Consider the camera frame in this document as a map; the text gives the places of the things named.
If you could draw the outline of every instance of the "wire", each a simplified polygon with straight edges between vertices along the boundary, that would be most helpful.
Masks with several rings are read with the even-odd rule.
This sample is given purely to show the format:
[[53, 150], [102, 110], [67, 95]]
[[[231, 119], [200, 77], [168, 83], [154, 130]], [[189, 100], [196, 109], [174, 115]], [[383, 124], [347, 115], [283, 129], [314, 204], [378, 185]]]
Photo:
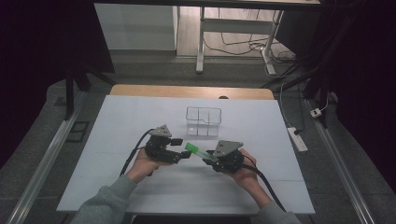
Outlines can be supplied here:
[[267, 70], [267, 64], [268, 64], [268, 63], [269, 63], [269, 62], [267, 62], [267, 63], [265, 64], [265, 66], [264, 66], [264, 72], [265, 72], [265, 75], [267, 75], [268, 77], [271, 77], [271, 78], [293, 77], [294, 75], [292, 75], [291, 73], [293, 73], [298, 67], [300, 67], [299, 64], [294, 63], [294, 64], [292, 64], [285, 72], [283, 72], [282, 75], [280, 75], [280, 76], [273, 76], [273, 75], [270, 75], [270, 74], [268, 73], [268, 70]]
[[146, 135], [148, 135], [149, 132], [151, 132], [152, 130], [154, 130], [154, 129], [150, 129], [150, 130], [146, 131], [146, 132], [142, 135], [142, 137], [140, 137], [139, 141], [137, 142], [136, 146], [134, 147], [134, 150], [132, 150], [131, 155], [129, 155], [129, 157], [128, 157], [128, 159], [126, 160], [124, 166], [122, 167], [120, 176], [123, 175], [123, 174], [125, 173], [126, 168], [128, 168], [129, 163], [131, 162], [132, 158], [134, 157], [134, 154], [136, 154], [136, 151], [137, 151], [138, 149], [140, 149], [140, 148], [139, 148], [140, 143], [142, 143], [142, 141], [143, 141], [143, 139], [146, 137]]
[[209, 46], [206, 44], [205, 39], [204, 39], [204, 44], [205, 44], [205, 46], [206, 46], [207, 48], [209, 48], [209, 49], [216, 50], [216, 51], [220, 51], [220, 52], [223, 52], [223, 53], [228, 53], [228, 54], [231, 54], [231, 55], [243, 55], [243, 54], [247, 54], [247, 53], [249, 53], [249, 52], [251, 52], [251, 51], [254, 50], [254, 49], [250, 49], [250, 50], [248, 50], [248, 51], [241, 52], [241, 53], [233, 53], [233, 52], [230, 52], [230, 51], [226, 51], [226, 50], [224, 50], [224, 49], [214, 49], [214, 48], [211, 48], [211, 47], [209, 47]]
[[332, 16], [334, 15], [334, 11], [335, 11], [336, 8], [337, 8], [337, 0], [334, 0], [334, 7], [332, 8], [332, 14], [330, 14], [330, 17], [329, 17], [329, 19], [328, 19], [328, 22], [331, 21]]
[[280, 87], [280, 96], [279, 96], [280, 110], [282, 111], [283, 120], [285, 120], [285, 122], [286, 122], [286, 123], [289, 125], [289, 127], [291, 128], [291, 125], [290, 125], [290, 123], [288, 122], [288, 119], [286, 119], [285, 110], [283, 109], [283, 103], [282, 103], [283, 85], [285, 85], [285, 83], [283, 83], [282, 86]]
[[[250, 18], [251, 14], [252, 14], [252, 9], [249, 9], [249, 14], [248, 14], [246, 20]], [[260, 10], [257, 11], [256, 20], [259, 18], [259, 14], [260, 14]], [[219, 19], [222, 18], [222, 14], [221, 14], [221, 11], [220, 11], [220, 8], [219, 8], [219, 7], [218, 7], [218, 16], [219, 16]], [[248, 43], [249, 48], [252, 49], [252, 50], [257, 49], [258, 47], [265, 46], [264, 43], [260, 43], [260, 42], [259, 42], [259, 43], [256, 43], [256, 41], [268, 40], [268, 38], [262, 38], [262, 39], [252, 40], [251, 38], [253, 37], [253, 35], [250, 35], [250, 38], [249, 38], [248, 41], [240, 41], [240, 42], [226, 43], [225, 40], [224, 40], [223, 33], [220, 33], [220, 35], [221, 35], [221, 40], [222, 40], [222, 42], [223, 42], [224, 45], [230, 46], [230, 45], [237, 45], [237, 44], [246, 44], [246, 43]], [[229, 52], [229, 51], [226, 51], [226, 50], [223, 50], [223, 49], [213, 49], [213, 50], [217, 50], [217, 51], [221, 51], [221, 52], [229, 53], [229, 54], [233, 54], [233, 55], [245, 54], [245, 53], [232, 53], [232, 52]]]
[[274, 59], [274, 61], [277, 63], [295, 63], [296, 62], [295, 58], [281, 58], [279, 56], [281, 53], [291, 52], [291, 50], [280, 51], [277, 54], [277, 57], [274, 55], [272, 49], [270, 49], [270, 52], [271, 52], [271, 58]]
[[326, 105], [322, 109], [320, 109], [320, 111], [326, 109], [328, 104], [329, 104], [329, 97], [327, 97], [327, 99], [326, 99]]
[[253, 163], [254, 167], [257, 168], [256, 163], [254, 163], [254, 161], [253, 161], [250, 157], [247, 157], [247, 156], [245, 156], [245, 155], [243, 155], [243, 154], [242, 154], [242, 156], [244, 156], [246, 159], [250, 160], [251, 163]]
[[67, 220], [68, 217], [69, 217], [69, 214], [67, 213], [67, 214], [64, 216], [64, 219], [62, 219], [61, 224], [64, 224], [64, 223], [66, 222], [66, 220]]
[[270, 191], [270, 193], [273, 196], [274, 200], [276, 201], [277, 205], [279, 205], [279, 207], [284, 212], [286, 212], [285, 208], [283, 207], [283, 205], [280, 202], [280, 200], [277, 198], [277, 196], [276, 196], [274, 190], [272, 189], [270, 183], [268, 182], [267, 178], [265, 178], [265, 175], [259, 169], [257, 169], [256, 167], [252, 167], [252, 166], [249, 166], [249, 165], [246, 165], [246, 164], [242, 164], [242, 168], [249, 169], [249, 170], [253, 171], [254, 173], [256, 173], [262, 179], [262, 181], [264, 182], [265, 186], [267, 186], [268, 190]]
[[301, 119], [303, 121], [303, 128], [300, 130], [296, 130], [296, 132], [300, 133], [303, 132], [305, 130], [305, 120], [304, 120], [304, 113], [303, 113], [303, 106], [301, 105], [301, 94], [300, 94], [300, 83], [297, 84], [297, 91], [298, 91], [298, 103], [300, 106], [300, 112], [301, 112]]

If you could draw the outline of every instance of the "power strip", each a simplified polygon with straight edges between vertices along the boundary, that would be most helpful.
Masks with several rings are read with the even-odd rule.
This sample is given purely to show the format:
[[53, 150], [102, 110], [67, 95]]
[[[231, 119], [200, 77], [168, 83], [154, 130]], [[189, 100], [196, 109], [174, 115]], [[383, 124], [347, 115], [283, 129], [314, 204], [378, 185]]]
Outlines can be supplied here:
[[311, 110], [311, 116], [313, 118], [317, 118], [317, 117], [321, 116], [321, 110], [319, 110], [319, 108]]
[[295, 134], [296, 128], [288, 128], [288, 132], [291, 140], [293, 140], [294, 145], [297, 147], [299, 152], [306, 152], [308, 148], [306, 147], [303, 139], [299, 134]]

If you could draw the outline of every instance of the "white tabletop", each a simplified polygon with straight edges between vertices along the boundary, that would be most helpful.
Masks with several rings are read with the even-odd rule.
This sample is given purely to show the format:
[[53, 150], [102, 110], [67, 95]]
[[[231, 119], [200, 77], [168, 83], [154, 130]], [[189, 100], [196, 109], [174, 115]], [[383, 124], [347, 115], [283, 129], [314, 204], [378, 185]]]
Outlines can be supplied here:
[[[187, 135], [188, 106], [221, 108], [219, 136]], [[258, 161], [288, 211], [315, 213], [289, 136], [274, 100], [212, 100], [107, 96], [58, 211], [77, 211], [103, 185], [111, 185], [141, 135], [166, 124], [175, 138], [202, 149], [219, 140], [243, 142]], [[127, 212], [158, 215], [253, 215], [258, 207], [230, 177], [216, 173], [195, 155], [161, 167], [131, 195]]]

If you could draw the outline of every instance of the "aluminum rail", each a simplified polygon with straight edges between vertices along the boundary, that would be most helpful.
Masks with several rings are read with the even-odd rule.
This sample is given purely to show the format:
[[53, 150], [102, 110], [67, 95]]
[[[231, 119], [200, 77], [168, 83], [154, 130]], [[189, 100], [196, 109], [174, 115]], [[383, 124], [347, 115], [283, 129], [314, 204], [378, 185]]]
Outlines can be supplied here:
[[271, 9], [271, 10], [298, 10], [298, 11], [349, 11], [362, 0], [350, 0], [347, 3], [319, 4], [318, 2], [274, 2], [255, 0], [93, 0], [94, 3], [101, 4], [124, 4], [124, 5], [152, 5], [152, 6], [181, 6], [181, 7], [230, 7], [230, 8], [251, 8], [251, 9]]
[[[315, 109], [307, 100], [305, 100], [305, 104], [309, 111]], [[334, 168], [337, 171], [338, 176], [340, 177], [341, 182], [344, 185], [346, 193], [349, 195], [352, 204], [355, 207], [356, 213], [361, 220], [361, 223], [374, 224], [375, 221], [373, 215], [371, 214], [366, 201], [364, 201], [364, 198], [361, 195], [361, 191], [353, 180], [351, 173], [347, 169], [343, 157], [341, 156], [337, 146], [332, 140], [332, 136], [327, 129], [323, 128], [318, 119], [314, 119], [314, 122], [318, 129], [318, 133], [327, 151], [329, 152], [329, 156], [332, 159], [332, 164], [334, 165]]]
[[35, 169], [35, 173], [33, 174], [22, 196], [20, 197], [20, 200], [9, 216], [7, 224], [23, 223], [26, 219], [30, 209], [33, 206], [33, 203], [35, 202], [38, 192], [41, 190], [41, 187], [43, 186], [50, 169], [58, 157], [59, 151], [61, 150], [64, 141], [82, 108], [82, 104], [87, 94], [87, 92], [81, 91], [76, 97], [74, 112], [70, 116], [69, 120], [64, 120], [62, 122], [58, 132], [53, 137], [51, 143], [49, 144], [49, 148], [43, 156], [43, 159], [41, 159], [41, 162]]

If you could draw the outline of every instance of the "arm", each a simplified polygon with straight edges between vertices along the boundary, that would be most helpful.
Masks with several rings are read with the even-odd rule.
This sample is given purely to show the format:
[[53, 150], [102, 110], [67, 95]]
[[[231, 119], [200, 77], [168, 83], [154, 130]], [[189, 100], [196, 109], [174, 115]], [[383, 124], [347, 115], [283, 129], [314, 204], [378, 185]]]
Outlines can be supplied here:
[[[254, 166], [256, 159], [254, 159], [244, 149], [240, 149], [245, 157], [244, 164]], [[276, 223], [276, 224], [294, 224], [301, 223], [298, 218], [292, 213], [285, 213], [276, 202], [272, 201], [267, 192], [262, 188], [257, 180], [257, 175], [251, 170], [240, 169], [235, 174], [229, 175], [235, 180], [242, 189], [246, 190], [259, 206], [258, 214], [259, 220], [262, 223]]]
[[129, 195], [137, 184], [161, 165], [167, 164], [150, 159], [146, 151], [140, 149], [131, 170], [120, 176], [112, 186], [101, 187], [93, 198], [78, 209], [71, 223], [121, 223], [129, 205]]

